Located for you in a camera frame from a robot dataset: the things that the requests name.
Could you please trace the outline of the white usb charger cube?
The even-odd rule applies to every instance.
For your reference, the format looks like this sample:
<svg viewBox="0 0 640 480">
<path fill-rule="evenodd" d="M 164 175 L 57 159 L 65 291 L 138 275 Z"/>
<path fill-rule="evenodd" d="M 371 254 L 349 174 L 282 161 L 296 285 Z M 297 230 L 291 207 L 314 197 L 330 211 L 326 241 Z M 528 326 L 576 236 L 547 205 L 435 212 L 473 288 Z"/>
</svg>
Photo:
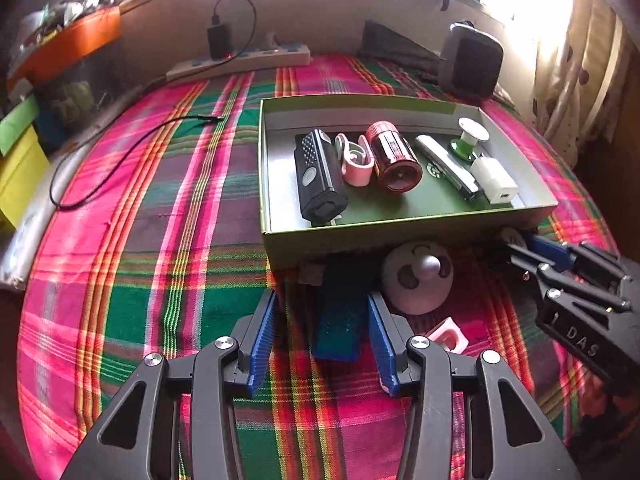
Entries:
<svg viewBox="0 0 640 480">
<path fill-rule="evenodd" d="M 491 205 L 511 203 L 518 194 L 518 184 L 498 159 L 480 156 L 472 163 L 470 173 Z"/>
</svg>

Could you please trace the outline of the pink white clip case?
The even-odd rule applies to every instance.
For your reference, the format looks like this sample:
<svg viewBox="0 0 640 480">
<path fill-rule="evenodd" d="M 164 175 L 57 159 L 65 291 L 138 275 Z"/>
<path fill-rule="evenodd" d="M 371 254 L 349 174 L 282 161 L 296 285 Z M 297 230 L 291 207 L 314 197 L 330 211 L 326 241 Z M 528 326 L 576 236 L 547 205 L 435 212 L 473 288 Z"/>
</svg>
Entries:
<svg viewBox="0 0 640 480">
<path fill-rule="evenodd" d="M 461 328 L 452 318 L 445 318 L 434 326 L 427 334 L 430 341 L 436 342 L 447 352 L 462 354 L 469 345 L 469 339 L 464 336 Z"/>
</svg>

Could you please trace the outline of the blue rectangular sponge block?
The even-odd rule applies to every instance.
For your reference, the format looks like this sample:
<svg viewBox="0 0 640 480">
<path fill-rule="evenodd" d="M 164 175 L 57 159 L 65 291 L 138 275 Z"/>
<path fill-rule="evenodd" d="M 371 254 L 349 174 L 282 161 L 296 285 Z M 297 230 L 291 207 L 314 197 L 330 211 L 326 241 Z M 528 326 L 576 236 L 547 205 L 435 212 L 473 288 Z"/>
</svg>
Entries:
<svg viewBox="0 0 640 480">
<path fill-rule="evenodd" d="M 326 262 L 312 355 L 318 360 L 357 361 L 368 324 L 372 270 L 355 255 L 338 254 Z"/>
</svg>

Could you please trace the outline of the black textured remote device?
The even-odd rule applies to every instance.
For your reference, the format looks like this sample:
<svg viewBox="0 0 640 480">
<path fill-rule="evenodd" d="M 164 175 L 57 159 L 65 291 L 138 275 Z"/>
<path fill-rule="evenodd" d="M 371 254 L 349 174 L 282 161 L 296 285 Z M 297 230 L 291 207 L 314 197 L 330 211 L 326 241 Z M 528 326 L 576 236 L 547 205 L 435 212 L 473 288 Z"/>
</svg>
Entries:
<svg viewBox="0 0 640 480">
<path fill-rule="evenodd" d="M 348 206 L 340 161 L 329 136 L 312 129 L 295 137 L 299 209 L 313 226 L 323 226 Z"/>
</svg>

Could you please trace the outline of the small white round container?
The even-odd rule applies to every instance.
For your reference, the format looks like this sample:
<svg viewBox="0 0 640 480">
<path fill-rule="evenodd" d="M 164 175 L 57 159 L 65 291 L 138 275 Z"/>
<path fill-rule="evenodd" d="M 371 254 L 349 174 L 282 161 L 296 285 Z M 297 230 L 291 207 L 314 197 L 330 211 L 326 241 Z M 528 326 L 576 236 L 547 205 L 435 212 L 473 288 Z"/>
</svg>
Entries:
<svg viewBox="0 0 640 480">
<path fill-rule="evenodd" d="M 506 246 L 513 246 L 518 248 L 527 248 L 527 243 L 524 235 L 514 228 L 503 228 L 499 233 L 499 240 L 501 240 Z"/>
</svg>

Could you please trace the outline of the white round fan gadget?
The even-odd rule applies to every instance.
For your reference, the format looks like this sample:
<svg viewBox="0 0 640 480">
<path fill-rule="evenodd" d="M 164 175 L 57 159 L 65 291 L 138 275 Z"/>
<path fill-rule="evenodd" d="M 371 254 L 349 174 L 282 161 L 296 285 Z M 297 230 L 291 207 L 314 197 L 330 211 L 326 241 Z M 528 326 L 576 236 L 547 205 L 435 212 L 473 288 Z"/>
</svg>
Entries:
<svg viewBox="0 0 640 480">
<path fill-rule="evenodd" d="M 408 315 L 439 308 L 449 296 L 454 266 L 442 245 L 428 240 L 406 243 L 384 259 L 382 289 L 392 305 Z"/>
</svg>

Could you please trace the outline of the red cylindrical flashlight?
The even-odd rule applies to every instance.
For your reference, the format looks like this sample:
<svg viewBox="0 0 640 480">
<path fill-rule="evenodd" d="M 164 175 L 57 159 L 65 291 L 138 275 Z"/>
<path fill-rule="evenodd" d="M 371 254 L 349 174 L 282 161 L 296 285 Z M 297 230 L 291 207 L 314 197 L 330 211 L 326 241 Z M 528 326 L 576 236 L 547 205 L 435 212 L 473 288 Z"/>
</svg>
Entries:
<svg viewBox="0 0 640 480">
<path fill-rule="evenodd" d="M 380 120 L 364 134 L 374 156 L 378 183 L 390 192 L 411 191 L 421 181 L 422 166 L 405 137 L 391 122 Z"/>
</svg>

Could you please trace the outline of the patterned cream curtain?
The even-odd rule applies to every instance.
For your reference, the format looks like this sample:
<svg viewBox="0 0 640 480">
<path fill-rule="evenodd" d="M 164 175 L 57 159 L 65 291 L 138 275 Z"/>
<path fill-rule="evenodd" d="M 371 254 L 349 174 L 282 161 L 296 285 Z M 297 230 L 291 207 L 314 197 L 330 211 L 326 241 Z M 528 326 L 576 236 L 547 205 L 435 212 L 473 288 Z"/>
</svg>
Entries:
<svg viewBox="0 0 640 480">
<path fill-rule="evenodd" d="M 612 142 L 630 61 L 626 26 L 606 0 L 573 0 L 563 28 L 538 42 L 534 125 L 570 167 Z"/>
</svg>

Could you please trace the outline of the black portable speaker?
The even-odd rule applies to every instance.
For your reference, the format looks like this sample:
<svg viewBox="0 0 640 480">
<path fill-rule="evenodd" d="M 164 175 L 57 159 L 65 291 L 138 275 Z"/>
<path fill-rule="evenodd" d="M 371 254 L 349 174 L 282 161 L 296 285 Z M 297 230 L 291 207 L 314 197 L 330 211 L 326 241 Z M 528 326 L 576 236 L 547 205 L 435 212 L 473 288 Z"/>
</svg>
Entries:
<svg viewBox="0 0 640 480">
<path fill-rule="evenodd" d="M 503 46 L 494 36 L 455 22 L 439 55 L 439 87 L 460 99 L 486 101 L 498 84 L 503 55 Z"/>
</svg>

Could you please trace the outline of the green cardboard box tray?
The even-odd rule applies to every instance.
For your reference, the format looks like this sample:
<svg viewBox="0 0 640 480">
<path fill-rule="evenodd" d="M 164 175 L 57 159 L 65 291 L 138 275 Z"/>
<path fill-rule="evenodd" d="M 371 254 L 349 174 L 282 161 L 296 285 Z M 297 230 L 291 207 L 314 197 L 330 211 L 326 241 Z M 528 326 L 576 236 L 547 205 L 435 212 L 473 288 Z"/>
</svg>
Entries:
<svg viewBox="0 0 640 480">
<path fill-rule="evenodd" d="M 262 241 L 276 269 L 409 240 L 531 229 L 558 202 L 514 135 L 475 106 L 405 96 L 262 101 Z"/>
</svg>

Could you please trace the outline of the yellow box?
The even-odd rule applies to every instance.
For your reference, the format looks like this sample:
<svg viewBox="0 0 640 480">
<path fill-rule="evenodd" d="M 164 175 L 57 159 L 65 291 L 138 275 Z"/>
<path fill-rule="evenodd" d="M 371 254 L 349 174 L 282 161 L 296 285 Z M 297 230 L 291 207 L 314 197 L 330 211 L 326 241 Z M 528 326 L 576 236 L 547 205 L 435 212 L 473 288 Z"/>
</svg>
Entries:
<svg viewBox="0 0 640 480">
<path fill-rule="evenodd" d="M 33 126 L 28 126 L 1 159 L 1 232 L 14 231 L 23 219 L 50 164 Z"/>
</svg>

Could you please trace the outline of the green box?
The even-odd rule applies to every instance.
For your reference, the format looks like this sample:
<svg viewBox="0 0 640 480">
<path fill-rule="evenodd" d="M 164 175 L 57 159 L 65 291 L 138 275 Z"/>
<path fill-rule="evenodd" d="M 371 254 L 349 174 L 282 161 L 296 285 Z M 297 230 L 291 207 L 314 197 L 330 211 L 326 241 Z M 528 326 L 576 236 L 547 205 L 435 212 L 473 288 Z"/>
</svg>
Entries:
<svg viewBox="0 0 640 480">
<path fill-rule="evenodd" d="M 39 107 L 34 96 L 16 104 L 0 124 L 0 151 L 6 156 L 23 132 L 39 115 Z"/>
</svg>

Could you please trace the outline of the white power strip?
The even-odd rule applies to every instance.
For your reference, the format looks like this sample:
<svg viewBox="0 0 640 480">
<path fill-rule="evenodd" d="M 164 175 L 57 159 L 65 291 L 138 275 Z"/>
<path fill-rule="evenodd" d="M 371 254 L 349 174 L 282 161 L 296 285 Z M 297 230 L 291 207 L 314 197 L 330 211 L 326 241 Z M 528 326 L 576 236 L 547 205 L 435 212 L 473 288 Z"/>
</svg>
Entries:
<svg viewBox="0 0 640 480">
<path fill-rule="evenodd" d="M 192 81 L 252 70 L 307 66 L 310 61 L 311 52 L 306 44 L 280 46 L 275 49 L 252 49 L 239 54 L 232 60 L 198 58 L 178 63 L 168 70 L 166 79 L 172 84 L 174 81 Z"/>
</svg>

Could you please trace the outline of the orange shelf tray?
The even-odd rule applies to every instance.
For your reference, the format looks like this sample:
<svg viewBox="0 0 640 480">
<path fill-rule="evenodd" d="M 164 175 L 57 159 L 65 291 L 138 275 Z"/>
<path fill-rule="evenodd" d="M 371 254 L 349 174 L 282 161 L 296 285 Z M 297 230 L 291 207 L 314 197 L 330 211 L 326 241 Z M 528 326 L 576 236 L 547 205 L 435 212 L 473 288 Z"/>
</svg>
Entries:
<svg viewBox="0 0 640 480">
<path fill-rule="evenodd" d="M 86 56 L 117 40 L 122 34 L 118 6 L 93 12 L 73 22 L 39 46 L 6 78 L 11 92 L 21 79 L 34 88 L 62 74 Z"/>
</svg>

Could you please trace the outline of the black power adapter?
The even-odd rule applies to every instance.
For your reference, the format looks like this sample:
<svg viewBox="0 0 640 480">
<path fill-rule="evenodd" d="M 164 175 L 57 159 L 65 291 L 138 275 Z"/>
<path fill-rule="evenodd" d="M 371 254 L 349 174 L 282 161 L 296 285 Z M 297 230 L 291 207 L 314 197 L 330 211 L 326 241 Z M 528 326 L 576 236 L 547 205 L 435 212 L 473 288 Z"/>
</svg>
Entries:
<svg viewBox="0 0 640 480">
<path fill-rule="evenodd" d="M 232 55 L 231 26 L 228 22 L 224 22 L 217 13 L 212 16 L 212 22 L 207 29 L 207 41 L 209 56 L 212 60 L 222 60 L 230 58 Z"/>
</svg>

